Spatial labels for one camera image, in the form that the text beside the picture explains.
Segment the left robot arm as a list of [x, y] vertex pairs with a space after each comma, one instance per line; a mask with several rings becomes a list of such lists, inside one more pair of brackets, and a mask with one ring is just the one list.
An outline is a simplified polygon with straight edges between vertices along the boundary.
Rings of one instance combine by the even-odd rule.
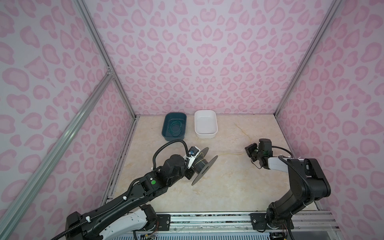
[[154, 233], [159, 220], [149, 202], [188, 174], [196, 158], [172, 155], [163, 166], [133, 180], [125, 193], [109, 203], [85, 214], [70, 214], [62, 236], [67, 240], [107, 240], [124, 232]]

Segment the white plastic tray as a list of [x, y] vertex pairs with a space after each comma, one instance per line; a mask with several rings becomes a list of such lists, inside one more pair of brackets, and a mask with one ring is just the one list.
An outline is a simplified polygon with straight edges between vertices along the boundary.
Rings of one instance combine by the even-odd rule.
[[195, 133], [200, 139], [212, 139], [218, 132], [217, 115], [213, 110], [199, 110], [194, 114]]

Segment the dark grey cable spool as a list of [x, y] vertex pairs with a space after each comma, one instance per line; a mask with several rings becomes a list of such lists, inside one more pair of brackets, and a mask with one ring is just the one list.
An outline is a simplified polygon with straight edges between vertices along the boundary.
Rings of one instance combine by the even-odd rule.
[[213, 166], [213, 164], [216, 162], [219, 156], [215, 156], [212, 160], [209, 162], [206, 160], [207, 153], [209, 151], [209, 148], [204, 148], [200, 154], [197, 155], [195, 158], [192, 169], [197, 174], [197, 177], [192, 182], [192, 186], [194, 186], [207, 172], [208, 170]]

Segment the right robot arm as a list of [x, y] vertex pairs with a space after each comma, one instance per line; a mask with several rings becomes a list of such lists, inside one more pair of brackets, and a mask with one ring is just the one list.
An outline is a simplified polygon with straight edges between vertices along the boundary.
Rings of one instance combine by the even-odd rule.
[[258, 143], [245, 147], [245, 152], [253, 164], [259, 163], [260, 169], [287, 173], [290, 188], [279, 200], [269, 204], [264, 216], [250, 214], [250, 217], [253, 229], [260, 233], [280, 229], [291, 233], [294, 228], [292, 217], [314, 201], [329, 197], [331, 187], [318, 160], [274, 156], [273, 149], [292, 154], [287, 149], [273, 146], [269, 139], [259, 139]]

